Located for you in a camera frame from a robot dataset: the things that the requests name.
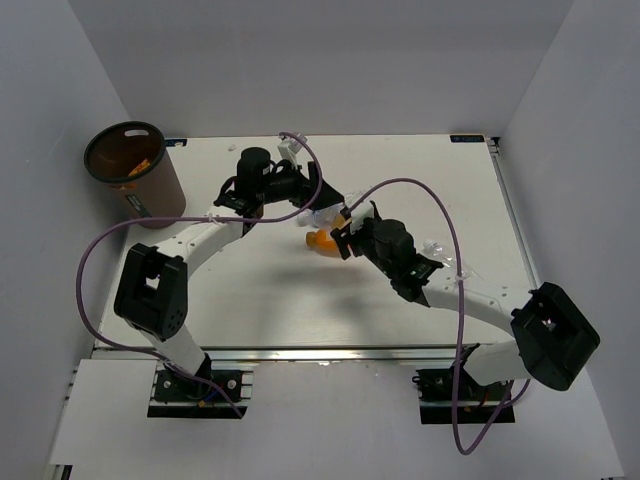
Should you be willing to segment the orange juice bottle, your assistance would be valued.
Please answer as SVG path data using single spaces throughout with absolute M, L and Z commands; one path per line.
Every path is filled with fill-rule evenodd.
M 318 229 L 307 232 L 305 235 L 307 248 L 321 256 L 341 258 L 339 246 L 331 233 L 331 229 Z

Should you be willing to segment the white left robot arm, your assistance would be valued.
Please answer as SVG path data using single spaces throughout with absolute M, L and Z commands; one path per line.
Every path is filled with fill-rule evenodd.
M 188 281 L 223 248 L 246 236 L 265 206 L 286 201 L 300 210 L 324 211 L 345 197 L 320 177 L 314 162 L 297 162 L 301 145 L 284 140 L 279 161 L 261 147 L 242 151 L 236 173 L 222 185 L 203 223 L 194 223 L 153 246 L 128 252 L 114 311 L 147 338 L 166 365 L 178 371 L 177 387 L 199 399 L 211 387 L 211 360 L 185 325 Z

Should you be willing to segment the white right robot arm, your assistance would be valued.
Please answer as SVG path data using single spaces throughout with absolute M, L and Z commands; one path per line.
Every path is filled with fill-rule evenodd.
M 451 384 L 463 398 L 507 380 L 534 379 L 566 391 L 600 345 L 595 328 L 560 286 L 492 285 L 459 270 L 453 260 L 419 252 L 405 225 L 381 218 L 373 205 L 343 209 L 331 236 L 343 259 L 365 257 L 405 301 L 460 312 L 510 335 L 462 352 Z

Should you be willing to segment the small sticker near bin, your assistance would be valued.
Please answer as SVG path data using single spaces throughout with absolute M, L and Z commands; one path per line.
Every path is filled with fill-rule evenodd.
M 185 147 L 187 143 L 188 140 L 186 138 L 172 138 L 165 140 L 167 147 Z

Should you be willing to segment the brown cylindrical bin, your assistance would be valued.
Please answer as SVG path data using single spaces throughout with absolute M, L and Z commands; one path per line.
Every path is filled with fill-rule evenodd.
M 144 159 L 151 166 L 129 177 L 129 172 Z M 147 228 L 165 228 L 186 210 L 186 196 L 165 137 L 154 125 L 126 121 L 106 128 L 87 145 L 84 166 L 118 200 L 129 217 L 150 218 Z

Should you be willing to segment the blue label clear bottle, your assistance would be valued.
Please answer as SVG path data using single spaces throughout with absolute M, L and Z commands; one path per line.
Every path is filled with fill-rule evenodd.
M 345 208 L 351 208 L 357 200 L 364 195 L 362 190 L 350 192 L 345 200 L 326 207 L 321 210 L 305 210 L 295 217 L 296 225 L 299 227 L 310 227 L 315 229 L 329 229 L 336 218 Z

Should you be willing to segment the blue table label sticker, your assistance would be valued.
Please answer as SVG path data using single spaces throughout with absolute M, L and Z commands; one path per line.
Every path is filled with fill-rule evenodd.
M 485 137 L 481 134 L 451 134 L 452 143 L 484 143 Z

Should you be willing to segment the aluminium front rail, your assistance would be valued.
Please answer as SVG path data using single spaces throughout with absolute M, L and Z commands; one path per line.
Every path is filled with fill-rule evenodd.
M 234 363 L 259 362 L 337 362 L 337 361 L 398 361 L 451 362 L 455 349 L 429 348 L 275 348 L 275 349 L 205 349 L 212 361 Z

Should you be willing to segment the aluminium rail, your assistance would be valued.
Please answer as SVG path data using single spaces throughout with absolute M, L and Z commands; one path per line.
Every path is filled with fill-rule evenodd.
M 526 271 L 528 285 L 530 290 L 537 290 L 543 283 L 539 275 L 535 260 L 533 259 L 531 249 L 524 231 L 524 223 L 520 218 L 515 196 L 512 188 L 505 176 L 503 168 L 503 160 L 500 149 L 500 137 L 486 137 L 485 141 L 491 157 L 491 162 L 496 174 L 497 182 L 501 191 L 506 210 L 510 219 L 511 228 L 514 232 L 518 250 L 522 259 L 524 270 Z
M 212 361 L 234 363 L 259 362 L 337 362 L 337 361 L 398 361 L 451 362 L 455 349 L 429 348 L 275 348 L 275 349 L 205 349 Z

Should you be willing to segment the aluminium right side rail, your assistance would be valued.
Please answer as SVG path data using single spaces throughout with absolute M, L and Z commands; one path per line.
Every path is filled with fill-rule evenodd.
M 524 223 L 520 218 L 515 196 L 512 188 L 505 176 L 503 168 L 503 160 L 500 149 L 500 137 L 486 137 L 485 141 L 491 157 L 491 162 L 496 174 L 497 182 L 501 191 L 506 210 L 510 219 L 511 228 L 514 232 L 518 250 L 522 259 L 524 270 L 526 271 L 528 285 L 530 290 L 537 290 L 543 283 L 539 275 L 535 260 L 533 259 L 531 249 L 524 231 Z

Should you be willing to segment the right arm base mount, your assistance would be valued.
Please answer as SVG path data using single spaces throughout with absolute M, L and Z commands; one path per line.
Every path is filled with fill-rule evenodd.
M 417 389 L 422 425 L 451 425 L 453 399 L 453 368 L 420 369 L 412 382 Z M 462 371 L 458 387 L 458 423 L 486 423 L 506 392 L 506 383 L 478 386 Z

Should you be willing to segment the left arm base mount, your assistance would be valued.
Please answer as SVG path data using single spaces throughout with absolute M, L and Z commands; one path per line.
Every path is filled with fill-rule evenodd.
M 247 411 L 253 390 L 253 371 L 246 368 L 216 368 L 211 381 L 234 406 L 212 386 L 186 379 L 161 365 L 156 368 L 147 417 L 155 419 L 239 420 Z

